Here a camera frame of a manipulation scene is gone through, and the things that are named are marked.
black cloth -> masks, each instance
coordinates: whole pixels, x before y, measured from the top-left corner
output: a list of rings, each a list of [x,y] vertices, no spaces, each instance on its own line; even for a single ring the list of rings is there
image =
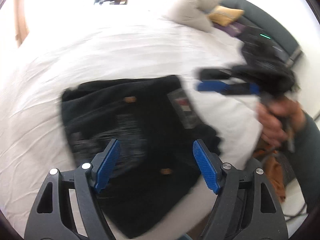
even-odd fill
[[[177,76],[84,83],[63,93],[61,112],[77,165],[120,140],[115,171],[98,197],[129,238],[152,228],[196,183],[196,139],[220,154],[216,131],[196,115]]]
[[[262,29],[247,26],[241,34],[244,42],[241,52],[247,65],[233,66],[232,76],[255,83],[260,91],[273,96],[283,95],[294,86],[294,73],[277,55],[273,41],[261,33]]]

yellow pillow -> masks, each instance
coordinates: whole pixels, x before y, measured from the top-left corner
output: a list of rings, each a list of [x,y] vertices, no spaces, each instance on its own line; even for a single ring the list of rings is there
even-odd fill
[[[236,21],[243,15],[244,10],[231,9],[223,6],[216,6],[213,11],[208,15],[208,18],[221,26],[227,26]]]

brown button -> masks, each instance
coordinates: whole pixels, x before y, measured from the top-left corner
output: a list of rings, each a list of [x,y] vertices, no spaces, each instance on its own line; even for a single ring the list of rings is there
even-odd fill
[[[136,97],[126,97],[123,99],[126,103],[134,103],[137,99]]]
[[[171,169],[160,169],[160,173],[162,175],[170,175],[170,174],[173,173],[173,170],[171,170]]]

blue gripper pad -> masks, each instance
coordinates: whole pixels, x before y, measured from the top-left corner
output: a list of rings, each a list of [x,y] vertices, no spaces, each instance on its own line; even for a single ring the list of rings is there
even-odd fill
[[[197,90],[198,91],[215,91],[222,92],[223,90],[227,90],[229,85],[218,80],[201,80],[199,82]]]
[[[202,148],[198,141],[194,141],[193,143],[193,155],[208,188],[213,190],[215,194],[218,194],[218,192],[220,191],[220,186],[218,184],[217,171],[209,160],[206,151]]]
[[[111,146],[106,157],[104,158],[100,167],[97,170],[96,182],[94,184],[94,189],[96,193],[100,193],[100,191],[107,186],[110,175],[113,172],[113,169],[116,165],[116,161],[119,157],[120,151],[120,143],[118,140],[115,140],[115,142]]]

metal screw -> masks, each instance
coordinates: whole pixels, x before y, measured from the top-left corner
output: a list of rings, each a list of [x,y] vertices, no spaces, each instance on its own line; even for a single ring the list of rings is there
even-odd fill
[[[51,169],[51,170],[49,171],[49,173],[50,173],[51,175],[57,174],[57,173],[58,173],[58,169],[53,168],[53,169]]]
[[[91,167],[91,163],[84,163],[84,164],[81,165],[81,168],[84,169],[84,170],[87,170],[90,167]]]
[[[222,167],[226,170],[230,170],[232,166],[230,163],[223,163]]]
[[[263,174],[263,169],[257,168],[257,169],[256,169],[256,173],[262,175],[262,174]]]

